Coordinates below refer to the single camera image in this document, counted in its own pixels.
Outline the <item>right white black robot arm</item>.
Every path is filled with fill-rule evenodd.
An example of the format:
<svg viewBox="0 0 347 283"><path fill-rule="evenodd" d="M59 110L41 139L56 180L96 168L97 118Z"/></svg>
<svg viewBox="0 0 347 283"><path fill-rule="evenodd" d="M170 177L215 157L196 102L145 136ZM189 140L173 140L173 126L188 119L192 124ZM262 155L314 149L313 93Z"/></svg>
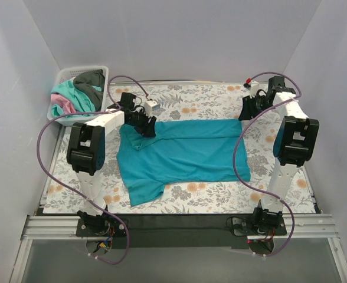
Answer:
<svg viewBox="0 0 347 283"><path fill-rule="evenodd" d="M273 144L275 163L267 190L251 214L232 219L236 236L286 234L283 202L294 176L313 155L319 122L303 112L297 102L301 96L298 86L288 87L286 80L286 76L274 73L267 90L254 78L244 83L250 93L242 99L239 119L253 123L269 110L276 110L282 122Z"/></svg>

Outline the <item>teal t shirt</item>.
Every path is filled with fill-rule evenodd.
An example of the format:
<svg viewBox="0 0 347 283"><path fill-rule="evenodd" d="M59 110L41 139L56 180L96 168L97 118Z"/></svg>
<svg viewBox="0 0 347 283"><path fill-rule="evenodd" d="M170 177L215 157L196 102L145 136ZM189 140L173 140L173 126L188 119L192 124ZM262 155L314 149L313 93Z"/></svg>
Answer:
<svg viewBox="0 0 347 283"><path fill-rule="evenodd" d="M170 183L250 181L241 132L235 119L161 121L154 138L123 125L117 162L130 204L157 199Z"/></svg>

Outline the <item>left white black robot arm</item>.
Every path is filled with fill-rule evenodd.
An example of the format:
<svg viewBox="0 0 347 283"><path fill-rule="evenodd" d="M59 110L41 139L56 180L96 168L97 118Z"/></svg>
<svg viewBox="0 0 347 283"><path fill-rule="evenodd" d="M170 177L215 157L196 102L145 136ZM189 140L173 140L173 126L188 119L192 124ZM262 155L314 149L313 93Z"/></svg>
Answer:
<svg viewBox="0 0 347 283"><path fill-rule="evenodd" d="M100 196L100 170L106 157L106 136L126 124L142 137L153 138L156 117L153 109L158 103L153 99L136 104L136 96L122 93L120 101L109 106L97 117L71 127L67 149L67 162L75 171L83 207L77 212L81 228L97 236L109 235L112 222L105 212L107 205Z"/></svg>

